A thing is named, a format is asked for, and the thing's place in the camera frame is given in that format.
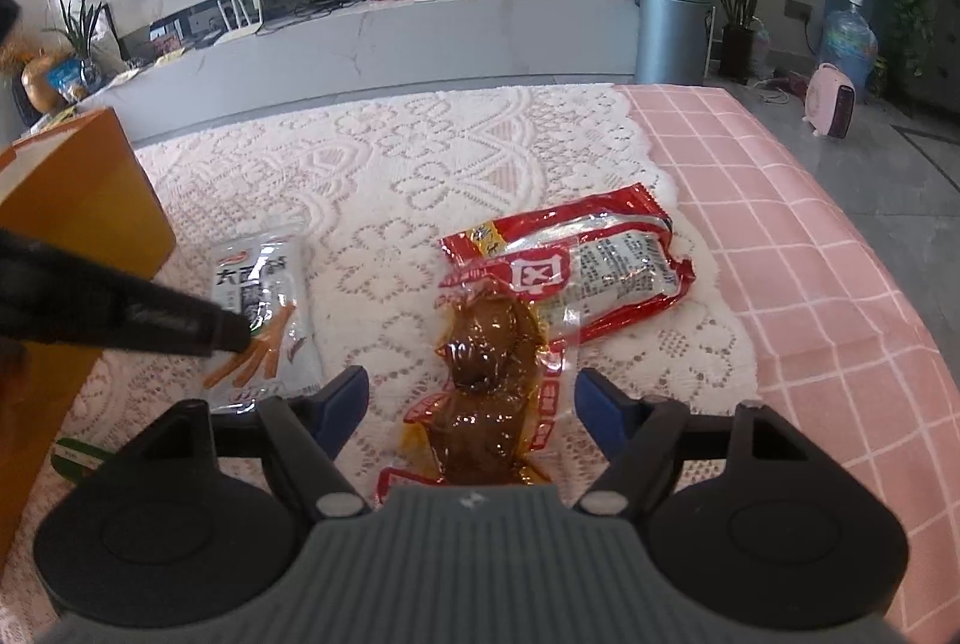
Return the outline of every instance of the red snack package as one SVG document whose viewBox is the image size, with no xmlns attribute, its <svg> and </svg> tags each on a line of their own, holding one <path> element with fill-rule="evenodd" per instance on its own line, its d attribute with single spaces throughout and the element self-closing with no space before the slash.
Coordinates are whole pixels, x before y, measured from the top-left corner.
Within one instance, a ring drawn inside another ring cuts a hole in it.
<svg viewBox="0 0 960 644">
<path fill-rule="evenodd" d="M 544 450 L 576 375 L 579 315 L 563 302 L 574 270 L 554 246 L 478 260 L 440 283 L 435 352 L 448 383 L 407 410 L 402 467 L 381 471 L 378 501 L 393 484 L 550 481 Z"/>
<path fill-rule="evenodd" d="M 673 224 L 642 184 L 573 203 L 494 219 L 448 235 L 440 246 L 458 265 L 563 243 L 580 262 L 581 341 L 658 314 L 689 290 L 690 260 L 670 256 Z"/>
</svg>

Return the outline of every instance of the water bottle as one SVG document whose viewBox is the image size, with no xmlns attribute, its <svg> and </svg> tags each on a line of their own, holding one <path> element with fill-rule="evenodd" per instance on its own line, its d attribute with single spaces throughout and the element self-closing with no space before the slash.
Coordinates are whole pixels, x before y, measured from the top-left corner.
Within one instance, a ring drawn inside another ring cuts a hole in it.
<svg viewBox="0 0 960 644">
<path fill-rule="evenodd" d="M 817 58 L 817 67 L 827 62 L 839 68 L 853 82 L 858 98 L 877 63 L 877 36 L 860 15 L 862 7 L 863 0 L 850 0 L 848 10 L 829 15 Z"/>
</svg>

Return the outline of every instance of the white snack package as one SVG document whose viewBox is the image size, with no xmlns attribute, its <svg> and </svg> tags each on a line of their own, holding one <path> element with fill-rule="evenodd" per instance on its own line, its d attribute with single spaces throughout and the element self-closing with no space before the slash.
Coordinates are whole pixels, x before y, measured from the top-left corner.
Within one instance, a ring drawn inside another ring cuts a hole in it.
<svg viewBox="0 0 960 644">
<path fill-rule="evenodd" d="M 260 398 L 312 395 L 323 385 L 307 304 L 301 238 L 294 227 L 219 243 L 210 296 L 250 321 L 245 352 L 217 352 L 205 366 L 212 412 L 245 412 Z"/>
</svg>

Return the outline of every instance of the power outlet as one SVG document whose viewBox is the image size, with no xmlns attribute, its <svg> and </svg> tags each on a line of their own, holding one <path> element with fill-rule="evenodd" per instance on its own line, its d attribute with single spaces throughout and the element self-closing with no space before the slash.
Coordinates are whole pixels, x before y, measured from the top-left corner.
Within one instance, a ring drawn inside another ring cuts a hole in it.
<svg viewBox="0 0 960 644">
<path fill-rule="evenodd" d="M 787 0 L 784 3 L 784 16 L 800 22 L 809 22 L 813 18 L 813 5 L 800 3 L 797 0 Z"/>
</svg>

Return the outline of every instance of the black floor strip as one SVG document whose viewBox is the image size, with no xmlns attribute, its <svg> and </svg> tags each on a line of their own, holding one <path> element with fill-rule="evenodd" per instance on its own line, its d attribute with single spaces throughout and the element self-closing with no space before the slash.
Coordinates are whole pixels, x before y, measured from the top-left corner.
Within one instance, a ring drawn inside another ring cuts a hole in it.
<svg viewBox="0 0 960 644">
<path fill-rule="evenodd" d="M 960 149 L 960 141 L 955 141 L 954 139 L 947 138 L 944 135 L 924 133 L 923 130 L 911 130 L 911 128 L 898 127 L 897 125 L 891 125 L 891 127 L 893 127 L 894 130 L 901 135 L 901 138 L 904 138 L 904 140 L 910 144 L 910 146 L 912 146 L 914 149 L 917 149 L 917 151 L 923 155 L 923 158 L 936 169 L 937 173 L 939 173 L 941 176 L 944 176 L 944 179 L 949 181 L 949 185 L 952 186 L 953 189 L 957 190 L 958 194 L 960 194 L 960 185 L 957 185 L 957 182 L 954 181 L 949 174 L 947 174 L 947 171 L 944 171 L 944 169 L 934 161 L 933 157 L 930 157 L 930 155 L 927 154 L 922 147 L 920 147 L 920 144 L 911 140 L 910 136 L 912 135 L 915 138 L 929 138 L 930 140 L 940 141 L 941 143 L 949 143 L 951 146 L 956 146 L 958 149 Z"/>
</svg>

